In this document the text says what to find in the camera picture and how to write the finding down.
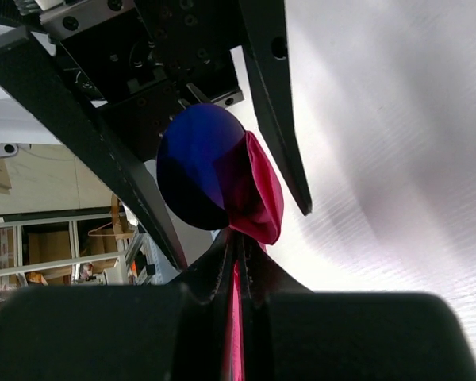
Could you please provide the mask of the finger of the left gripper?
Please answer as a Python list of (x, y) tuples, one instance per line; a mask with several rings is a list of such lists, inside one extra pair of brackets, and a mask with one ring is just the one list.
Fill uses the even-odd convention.
[(240, 1), (244, 62), (259, 131), (303, 215), (313, 210), (294, 128), (285, 2)]

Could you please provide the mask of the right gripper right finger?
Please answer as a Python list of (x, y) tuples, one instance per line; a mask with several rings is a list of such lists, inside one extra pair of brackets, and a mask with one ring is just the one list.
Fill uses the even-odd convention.
[(237, 237), (246, 380), (476, 380), (461, 325), (420, 292), (311, 291)]

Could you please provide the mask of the purple metallic spoon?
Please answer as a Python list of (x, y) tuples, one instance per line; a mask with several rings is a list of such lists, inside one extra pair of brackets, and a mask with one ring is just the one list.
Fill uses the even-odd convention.
[(214, 163), (244, 138), (244, 127), (212, 103), (190, 106), (168, 125), (156, 157), (156, 179), (168, 208), (193, 227), (228, 226)]

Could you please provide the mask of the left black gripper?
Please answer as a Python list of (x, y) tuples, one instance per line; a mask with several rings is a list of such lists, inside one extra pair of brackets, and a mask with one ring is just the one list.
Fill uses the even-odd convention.
[(227, 108), (243, 100), (231, 55), (240, 44), (237, 2), (18, 1), (15, 7), (56, 45), (59, 65), (79, 89), (104, 102), (110, 127), (27, 29), (0, 35), (0, 87), (125, 203), (175, 268), (186, 269), (159, 188), (140, 160), (155, 157), (185, 106), (208, 101)]

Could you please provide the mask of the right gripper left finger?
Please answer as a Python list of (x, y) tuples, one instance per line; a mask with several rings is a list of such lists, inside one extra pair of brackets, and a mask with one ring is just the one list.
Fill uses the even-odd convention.
[(233, 379), (229, 235), (164, 285), (17, 291), (0, 309), (0, 380)]

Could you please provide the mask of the magenta paper napkin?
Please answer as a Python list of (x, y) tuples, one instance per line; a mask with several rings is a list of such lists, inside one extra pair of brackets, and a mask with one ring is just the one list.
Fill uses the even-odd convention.
[(253, 238), (262, 250), (279, 239), (284, 200), (271, 162), (247, 131), (213, 164), (231, 230)]

